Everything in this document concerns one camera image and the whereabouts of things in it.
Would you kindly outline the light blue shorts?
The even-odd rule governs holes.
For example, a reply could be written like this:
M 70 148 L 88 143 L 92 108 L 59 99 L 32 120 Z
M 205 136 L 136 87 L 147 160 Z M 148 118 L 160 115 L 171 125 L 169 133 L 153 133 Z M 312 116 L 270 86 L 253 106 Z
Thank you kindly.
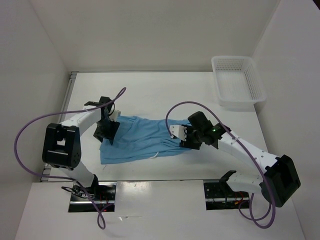
M 156 157 L 171 157 L 189 151 L 180 147 L 180 140 L 170 137 L 164 119 L 120 116 L 113 143 L 100 145 L 102 165 L 122 164 Z

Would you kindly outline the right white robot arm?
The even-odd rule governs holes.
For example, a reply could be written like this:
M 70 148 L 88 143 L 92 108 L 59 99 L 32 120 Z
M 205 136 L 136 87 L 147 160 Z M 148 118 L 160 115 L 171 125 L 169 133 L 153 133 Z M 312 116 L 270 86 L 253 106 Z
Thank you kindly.
M 261 193 L 269 203 L 281 208 L 301 186 L 289 156 L 277 156 L 254 146 L 224 124 L 213 125 L 201 111 L 192 114 L 188 120 L 189 125 L 170 126 L 171 132 L 177 130 L 173 135 L 180 139 L 180 147 L 199 150 L 206 144 L 259 172 L 258 175 L 245 175 L 230 170 L 220 179 L 219 191 L 223 196 L 230 197 L 235 192 Z

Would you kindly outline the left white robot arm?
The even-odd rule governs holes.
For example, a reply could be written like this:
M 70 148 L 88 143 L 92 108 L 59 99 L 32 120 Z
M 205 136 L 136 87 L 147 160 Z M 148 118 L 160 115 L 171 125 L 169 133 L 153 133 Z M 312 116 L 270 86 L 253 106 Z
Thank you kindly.
M 98 102 L 88 101 L 83 112 L 61 123 L 51 123 L 45 131 L 43 162 L 79 181 L 83 185 L 82 194 L 89 200 L 106 193 L 108 188 L 99 185 L 98 177 L 82 163 L 81 136 L 96 124 L 93 137 L 99 142 L 106 140 L 113 144 L 120 126 L 117 118 L 121 113 L 113 109 L 113 105 L 106 96 L 102 96 Z

